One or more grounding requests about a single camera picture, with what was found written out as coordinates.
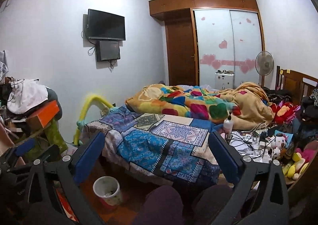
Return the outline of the white trash bin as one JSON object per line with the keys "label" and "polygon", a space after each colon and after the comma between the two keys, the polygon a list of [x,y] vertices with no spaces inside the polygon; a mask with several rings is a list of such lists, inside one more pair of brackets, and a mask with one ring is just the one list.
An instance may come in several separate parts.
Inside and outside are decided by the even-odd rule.
{"label": "white trash bin", "polygon": [[93,184],[93,191],[105,204],[118,206],[123,203],[119,182],[110,176],[98,178]]}

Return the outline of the white power strip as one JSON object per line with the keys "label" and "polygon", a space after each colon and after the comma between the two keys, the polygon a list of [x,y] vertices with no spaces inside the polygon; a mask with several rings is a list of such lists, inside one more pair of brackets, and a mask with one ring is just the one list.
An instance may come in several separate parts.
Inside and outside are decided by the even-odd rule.
{"label": "white power strip", "polygon": [[245,141],[245,143],[253,143],[254,137],[251,134],[245,134],[242,139]]}

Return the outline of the white pump lotion bottle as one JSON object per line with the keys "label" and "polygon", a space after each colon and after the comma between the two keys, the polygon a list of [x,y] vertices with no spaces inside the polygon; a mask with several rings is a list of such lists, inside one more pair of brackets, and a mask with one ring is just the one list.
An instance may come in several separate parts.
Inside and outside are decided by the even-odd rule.
{"label": "white pump lotion bottle", "polygon": [[233,128],[233,120],[230,113],[227,119],[225,119],[223,122],[223,131],[225,132],[227,137],[231,136],[232,128]]}

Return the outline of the colourful hearts fleece blanket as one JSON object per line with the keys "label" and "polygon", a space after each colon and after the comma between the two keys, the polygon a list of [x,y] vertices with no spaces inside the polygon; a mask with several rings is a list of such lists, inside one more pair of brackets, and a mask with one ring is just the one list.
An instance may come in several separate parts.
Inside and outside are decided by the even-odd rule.
{"label": "colourful hearts fleece blanket", "polygon": [[125,104],[136,113],[174,115],[209,120],[214,124],[231,117],[235,130],[268,125],[275,116],[265,91],[252,82],[216,92],[199,86],[186,89],[153,84],[128,98]]}

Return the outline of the yellow plush toy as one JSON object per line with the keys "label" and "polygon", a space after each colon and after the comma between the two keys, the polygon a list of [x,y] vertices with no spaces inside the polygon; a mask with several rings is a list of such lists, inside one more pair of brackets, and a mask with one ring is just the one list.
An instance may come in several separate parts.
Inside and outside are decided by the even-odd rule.
{"label": "yellow plush toy", "polygon": [[289,180],[297,180],[305,171],[309,163],[305,153],[297,151],[293,153],[291,160],[282,168],[283,175]]}

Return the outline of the patchwork patterned bedspread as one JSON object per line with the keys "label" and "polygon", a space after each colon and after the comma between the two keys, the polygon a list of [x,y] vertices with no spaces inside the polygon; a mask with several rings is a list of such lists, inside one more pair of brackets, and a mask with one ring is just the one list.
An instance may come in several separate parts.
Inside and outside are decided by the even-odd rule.
{"label": "patchwork patterned bedspread", "polygon": [[199,186],[218,182],[220,167],[208,147],[214,124],[168,114],[138,114],[113,107],[83,126],[81,139],[95,132],[105,136],[102,155],[145,182],[175,181]]}

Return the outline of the red plush toy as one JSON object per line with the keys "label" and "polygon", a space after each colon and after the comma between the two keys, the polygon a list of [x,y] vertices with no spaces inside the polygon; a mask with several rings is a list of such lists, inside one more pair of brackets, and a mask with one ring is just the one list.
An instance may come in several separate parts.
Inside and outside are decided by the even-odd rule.
{"label": "red plush toy", "polygon": [[300,110],[300,105],[294,105],[291,102],[273,103],[271,106],[274,112],[273,123],[276,125],[283,125],[284,123],[291,123],[296,118],[297,112]]}

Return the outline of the white cloth pile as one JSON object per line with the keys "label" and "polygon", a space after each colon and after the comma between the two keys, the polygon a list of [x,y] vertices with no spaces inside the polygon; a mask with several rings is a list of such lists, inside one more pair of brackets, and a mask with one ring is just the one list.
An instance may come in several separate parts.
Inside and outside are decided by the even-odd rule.
{"label": "white cloth pile", "polygon": [[12,88],[7,100],[8,110],[21,115],[48,99],[48,91],[38,80],[20,79],[10,83]]}

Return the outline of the wooden bed headboard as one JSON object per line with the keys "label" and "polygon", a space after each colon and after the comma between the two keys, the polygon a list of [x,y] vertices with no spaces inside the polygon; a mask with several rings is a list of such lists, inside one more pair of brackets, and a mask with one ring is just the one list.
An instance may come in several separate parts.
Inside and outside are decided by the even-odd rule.
{"label": "wooden bed headboard", "polygon": [[297,71],[276,67],[275,89],[289,91],[293,104],[301,104],[303,97],[311,95],[317,88],[318,79]]}

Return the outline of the white standing fan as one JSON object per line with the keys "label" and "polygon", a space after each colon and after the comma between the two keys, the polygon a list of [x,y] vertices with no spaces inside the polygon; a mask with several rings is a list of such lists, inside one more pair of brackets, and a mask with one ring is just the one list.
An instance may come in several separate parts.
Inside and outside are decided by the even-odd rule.
{"label": "white standing fan", "polygon": [[261,77],[261,86],[264,86],[265,76],[274,69],[274,59],[268,51],[261,51],[255,59],[255,68]]}

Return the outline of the white sliding wardrobe doors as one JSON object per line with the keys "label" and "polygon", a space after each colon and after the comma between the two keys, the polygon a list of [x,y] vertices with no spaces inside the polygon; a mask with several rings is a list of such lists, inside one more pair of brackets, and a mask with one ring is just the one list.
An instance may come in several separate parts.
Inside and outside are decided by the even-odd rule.
{"label": "white sliding wardrobe doors", "polygon": [[262,51],[258,14],[242,10],[194,10],[199,84],[214,88],[218,70],[235,73],[234,88],[259,83],[255,59]]}

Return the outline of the brown wooden door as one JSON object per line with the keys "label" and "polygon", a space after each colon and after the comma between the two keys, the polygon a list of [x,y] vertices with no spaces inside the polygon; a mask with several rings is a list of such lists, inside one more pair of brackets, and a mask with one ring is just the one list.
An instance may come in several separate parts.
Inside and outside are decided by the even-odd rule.
{"label": "brown wooden door", "polygon": [[197,85],[197,63],[190,8],[176,10],[165,20],[170,85]]}

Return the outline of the yellow padded bed rail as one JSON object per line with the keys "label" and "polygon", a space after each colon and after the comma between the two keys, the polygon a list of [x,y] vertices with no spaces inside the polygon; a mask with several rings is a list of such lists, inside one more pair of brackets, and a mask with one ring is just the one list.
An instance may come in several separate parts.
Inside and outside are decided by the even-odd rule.
{"label": "yellow padded bed rail", "polygon": [[110,110],[113,107],[114,105],[104,97],[95,93],[89,93],[84,100],[78,121],[76,122],[76,132],[73,136],[73,144],[76,146],[80,144],[80,135],[87,122],[97,119],[99,111],[105,110],[106,108]]}

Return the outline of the small wall monitor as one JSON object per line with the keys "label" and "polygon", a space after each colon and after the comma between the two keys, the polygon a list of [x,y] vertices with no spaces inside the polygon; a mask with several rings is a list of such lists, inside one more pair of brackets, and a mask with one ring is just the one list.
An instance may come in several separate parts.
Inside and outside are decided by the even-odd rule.
{"label": "small wall monitor", "polygon": [[97,41],[95,48],[97,62],[120,59],[120,46],[117,41]]}

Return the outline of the black wall television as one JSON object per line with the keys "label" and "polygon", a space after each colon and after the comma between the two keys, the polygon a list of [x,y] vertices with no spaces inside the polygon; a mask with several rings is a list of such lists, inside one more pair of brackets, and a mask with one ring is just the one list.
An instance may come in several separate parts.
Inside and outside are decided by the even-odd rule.
{"label": "black wall television", "polygon": [[120,15],[89,9],[86,35],[90,40],[125,41],[125,18]]}

